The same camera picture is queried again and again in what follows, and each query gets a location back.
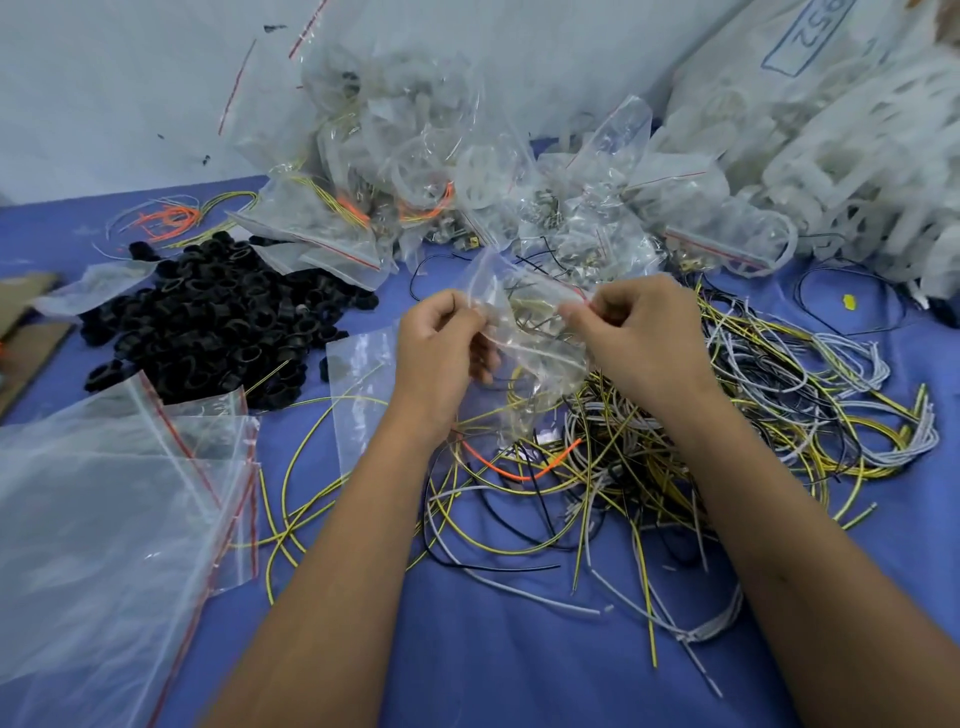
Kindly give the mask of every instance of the blue tablecloth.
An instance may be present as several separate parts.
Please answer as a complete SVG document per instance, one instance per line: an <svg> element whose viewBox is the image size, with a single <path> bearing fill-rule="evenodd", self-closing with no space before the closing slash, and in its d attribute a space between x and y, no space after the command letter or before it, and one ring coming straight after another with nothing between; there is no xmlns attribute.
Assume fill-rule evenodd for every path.
<svg viewBox="0 0 960 728"><path fill-rule="evenodd" d="M209 199L229 189L256 188L260 179L166 190ZM103 259L90 241L103 239L104 223L118 211L157 193L128 193L0 210L0 276L28 270L54 270L76 279L84 267ZM429 294L451 284L463 261L435 258L416 281ZM723 287L749 295L759 310L817 327L792 300L800 264L774 279L717 278ZM350 312L342 326L352 333L381 328L412 303L409 276L392 277L378 291L373 312ZM823 273L804 286L816 312L841 330L891 323L897 302L874 280ZM844 294L856 296L849 311ZM852 533L886 573L908 591L954 639L960 639L960 333L911 312L907 325L878 334L882 353L893 368L888 393L912 403L917 385L930 385L943 442L897 477L870 484L861 501L879 504ZM50 414L84 396L85 373L108 358L88 348L74 333L13 410L7 423ZM320 383L314 354L304 388L306 397L328 394ZM321 404L264 417L258 456L275 503L283 473L294 450L321 414ZM339 474L333 423L324 424L304 450L290 484L295 507ZM511 518L536 523L526 506L501 502ZM458 504L458 520L485 538L493 533L475 513L476 503ZM316 531L304 540L310 543ZM729 599L733 576L719 548L713 568L670 571L671 557L659 539L645 539L651 578L680 624L692 626L713 616ZM506 541L505 546L514 542ZM680 543L676 548L689 546ZM465 557L465 549L458 553ZM523 576L499 576L538 594L603 610L612 602L591 577L581 578L570 594L573 556L548 554L544 562L560 570ZM636 568L625 530L611 519L593 547L597 568L633 599L640 599ZM277 569L277 582L289 569ZM240 657L268 609L262 578L211 599L192 647L171 689L157 726L194 724L217 687ZM601 619L580 619L484 587L456 570L425 561L404 584L393 660L383 706L389 728L481 728L497 726L793 726L789 696L756 623L747 610L732 631L697 653L723 690L715 697L681 648L666 635L658 638L660 667L651 666L646 624L617 605ZM315 690L321 691L323 685Z"/></svg>

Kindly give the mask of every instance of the person's left hand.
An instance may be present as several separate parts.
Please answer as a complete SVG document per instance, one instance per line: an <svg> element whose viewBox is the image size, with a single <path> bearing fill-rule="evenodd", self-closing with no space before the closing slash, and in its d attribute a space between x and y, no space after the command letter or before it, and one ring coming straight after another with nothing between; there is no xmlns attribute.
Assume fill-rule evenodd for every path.
<svg viewBox="0 0 960 728"><path fill-rule="evenodd" d="M400 320L396 385L386 418L401 419L430 448L449 434L470 378L493 382L496 348L481 331L487 319L447 289L418 303Z"/></svg>

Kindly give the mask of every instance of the hand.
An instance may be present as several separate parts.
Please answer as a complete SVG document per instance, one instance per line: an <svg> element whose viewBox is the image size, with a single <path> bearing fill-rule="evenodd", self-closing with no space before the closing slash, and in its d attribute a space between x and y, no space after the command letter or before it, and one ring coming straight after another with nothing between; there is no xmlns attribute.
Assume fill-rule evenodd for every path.
<svg viewBox="0 0 960 728"><path fill-rule="evenodd" d="M696 296L669 276L619 280L601 286L590 305L564 303L558 310L603 374L661 422L721 392Z"/></svg>
<svg viewBox="0 0 960 728"><path fill-rule="evenodd" d="M481 331L487 319L463 293L445 290L418 303L400 320L396 385L385 419L400 419L432 448L449 434L470 378L493 382L500 365Z"/></svg>

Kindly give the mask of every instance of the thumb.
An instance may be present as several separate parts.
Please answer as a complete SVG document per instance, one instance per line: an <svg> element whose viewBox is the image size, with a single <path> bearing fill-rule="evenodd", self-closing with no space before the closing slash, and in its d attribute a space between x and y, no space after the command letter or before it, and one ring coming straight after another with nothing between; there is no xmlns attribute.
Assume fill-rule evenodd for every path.
<svg viewBox="0 0 960 728"><path fill-rule="evenodd" d="M590 349L593 349L597 340L611 328L610 324L597 316L585 303L561 303L557 313Z"/></svg>
<svg viewBox="0 0 960 728"><path fill-rule="evenodd" d="M446 322L441 335L456 345L468 346L487 325L487 318L474 308L461 308Z"/></svg>

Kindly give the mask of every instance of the blue rectangle outline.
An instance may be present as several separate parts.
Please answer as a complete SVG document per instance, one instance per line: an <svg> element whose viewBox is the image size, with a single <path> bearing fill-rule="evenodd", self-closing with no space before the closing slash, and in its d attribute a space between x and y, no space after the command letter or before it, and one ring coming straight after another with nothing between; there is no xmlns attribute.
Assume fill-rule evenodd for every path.
<svg viewBox="0 0 960 728"><path fill-rule="evenodd" d="M774 46L774 49L767 54L766 58L763 59L763 62L760 64L760 68L763 68L764 70L767 70L767 71L774 71L775 73L780 73L781 75L786 76L789 79L797 78L798 76L800 76L800 74L806 71L806 69L810 66L811 63L813 63L816 60L817 56L820 55L821 51L824 50L824 47L829 43L830 39L833 37L833 34L837 32L837 28L843 25L843 21L847 19L847 15L849 15L850 11L853 10L853 6L856 5L856 0L851 0L851 3L847 6L847 9L844 11L843 16L839 20L837 20L836 25L833 26L833 30L831 30L827 34L827 37L824 38L823 42L820 44L820 47L813 52L813 55L806 60L806 63L804 63L804 65L801 66L801 69L799 71L797 71L796 73L787 73L781 68L776 68L775 66L767 65L767 62L771 58L773 58L774 54L776 54L777 51L779 51L779 49L783 47L783 44L790 37L790 34L792 34L794 30L796 30L798 25L800 25L800 21L806 17L807 11L810 10L810 8L813 6L815 2L817 2L817 0L810 0L810 2L806 4L806 7L804 7L804 9L800 11L800 14L797 15L797 19L793 21L793 25L791 25L789 29L787 29L787 32L783 34L783 37L780 39L780 42L778 42L777 45Z"/></svg>

